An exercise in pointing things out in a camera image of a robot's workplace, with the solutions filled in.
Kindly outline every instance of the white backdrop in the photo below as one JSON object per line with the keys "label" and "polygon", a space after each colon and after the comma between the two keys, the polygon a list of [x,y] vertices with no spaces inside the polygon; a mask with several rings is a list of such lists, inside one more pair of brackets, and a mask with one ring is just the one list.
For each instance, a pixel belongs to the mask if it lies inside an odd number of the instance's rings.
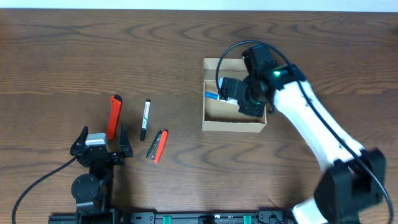
{"label": "white backdrop", "polygon": [[0,7],[398,12],[398,0],[0,0]]}

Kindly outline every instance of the wood grain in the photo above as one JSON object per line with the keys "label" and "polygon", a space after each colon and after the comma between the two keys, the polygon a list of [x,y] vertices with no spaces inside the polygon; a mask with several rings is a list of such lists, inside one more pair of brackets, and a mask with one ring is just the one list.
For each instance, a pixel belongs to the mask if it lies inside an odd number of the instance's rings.
{"label": "wood grain", "polygon": [[[311,196],[317,161],[281,114],[269,116],[260,134],[201,131],[201,62],[244,39],[277,46],[347,132],[383,151],[398,206],[398,14],[16,9],[0,12],[0,223],[11,222],[31,183],[71,158],[84,125],[105,132],[115,93],[123,97],[119,123],[134,157],[115,171],[114,204],[256,210]],[[148,98],[149,129],[140,142]],[[145,154],[160,128],[170,134],[155,165]],[[75,162],[36,186],[17,222],[74,212],[70,186],[86,172]],[[385,223],[386,206],[361,218]]]}

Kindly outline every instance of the green clip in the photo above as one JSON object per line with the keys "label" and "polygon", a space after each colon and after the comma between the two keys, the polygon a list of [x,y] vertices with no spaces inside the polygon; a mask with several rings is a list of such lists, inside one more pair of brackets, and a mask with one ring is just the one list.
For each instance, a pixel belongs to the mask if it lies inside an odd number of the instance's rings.
{"label": "green clip", "polygon": [[243,216],[243,224],[251,224],[251,215]]}
{"label": "green clip", "polygon": [[172,217],[163,217],[163,224],[172,224]]}

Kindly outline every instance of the open box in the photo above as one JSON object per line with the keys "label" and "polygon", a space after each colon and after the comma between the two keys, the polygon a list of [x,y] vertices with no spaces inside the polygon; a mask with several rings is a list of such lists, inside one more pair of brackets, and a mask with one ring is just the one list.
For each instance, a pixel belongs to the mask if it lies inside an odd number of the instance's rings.
{"label": "open box", "polygon": [[[205,97],[205,92],[217,93],[216,68],[218,58],[203,60],[203,117],[202,131],[236,131],[259,133],[267,124],[266,114],[261,118],[238,112],[239,106]],[[243,80],[248,75],[242,59],[223,59],[219,78],[231,77]]]}

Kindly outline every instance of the green light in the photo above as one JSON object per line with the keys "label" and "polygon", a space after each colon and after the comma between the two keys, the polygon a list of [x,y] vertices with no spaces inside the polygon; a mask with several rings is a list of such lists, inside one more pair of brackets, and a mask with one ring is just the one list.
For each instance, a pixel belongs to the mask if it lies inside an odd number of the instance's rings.
{"label": "green light", "polygon": [[276,77],[279,77],[280,71],[274,71],[274,75],[275,75]]}

